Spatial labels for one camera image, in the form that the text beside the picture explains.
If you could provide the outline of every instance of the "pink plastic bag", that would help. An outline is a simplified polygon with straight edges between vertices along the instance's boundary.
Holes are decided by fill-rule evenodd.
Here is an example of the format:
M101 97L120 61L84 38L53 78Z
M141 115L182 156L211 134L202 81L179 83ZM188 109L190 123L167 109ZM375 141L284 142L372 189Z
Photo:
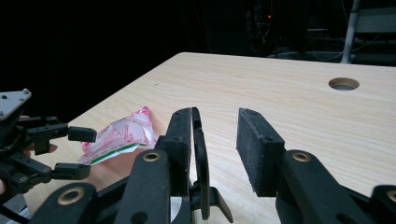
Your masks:
M157 136L152 129L150 110L144 106L130 116L110 123L96 135L94 143L82 142L79 162L94 165L138 147L154 148Z

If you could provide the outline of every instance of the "light wood tabletop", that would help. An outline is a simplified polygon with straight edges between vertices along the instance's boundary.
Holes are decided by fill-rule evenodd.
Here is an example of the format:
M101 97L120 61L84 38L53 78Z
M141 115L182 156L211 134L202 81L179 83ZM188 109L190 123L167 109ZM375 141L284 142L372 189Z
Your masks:
M335 90L329 82L337 77L360 85L353 91ZM275 198L256 196L236 150L240 107L261 113L285 140L286 149L312 153L343 186L370 196L376 185L396 184L395 67L183 52L125 83L69 126L101 131L143 106L151 111L157 135L166 133L174 112L198 107L210 185L229 205L234 223L280 223ZM56 162L77 162L83 154L79 142L60 138L51 143L57 151L34 159L54 167ZM97 190L109 186L131 172L135 154L95 164L84 181ZM193 152L191 180L196 180ZM26 193L31 213L67 183L51 180ZM212 207L207 222L229 223L217 207Z

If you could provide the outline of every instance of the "robotic arm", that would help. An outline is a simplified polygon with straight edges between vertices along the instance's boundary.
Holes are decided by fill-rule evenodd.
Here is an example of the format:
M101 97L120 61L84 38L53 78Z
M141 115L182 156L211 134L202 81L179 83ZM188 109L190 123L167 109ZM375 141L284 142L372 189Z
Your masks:
M31 95L28 90L0 92L0 178L6 184L6 191L0 195L1 204L51 179L81 180L90 174L88 165L60 162L51 169L23 154L31 144L35 144L36 155L48 153L50 139L67 135L70 141L94 142L96 139L95 130L68 127L56 117L21 119Z

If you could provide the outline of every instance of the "round hole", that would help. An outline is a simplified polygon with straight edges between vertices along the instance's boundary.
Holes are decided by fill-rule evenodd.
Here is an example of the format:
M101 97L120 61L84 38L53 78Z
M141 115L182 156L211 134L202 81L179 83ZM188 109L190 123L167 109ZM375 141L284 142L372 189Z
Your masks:
M349 77L337 77L329 82L329 86L338 91L353 91L359 87L360 83Z
M146 213L138 212L131 217L132 224L145 224L149 217Z
M58 197L58 204L69 205L80 200L84 196L83 188L68 189Z
M148 153L143 157L145 161L157 161L159 158L160 154L158 153Z
M311 157L308 154L302 152L295 152L292 156L297 161L311 161Z

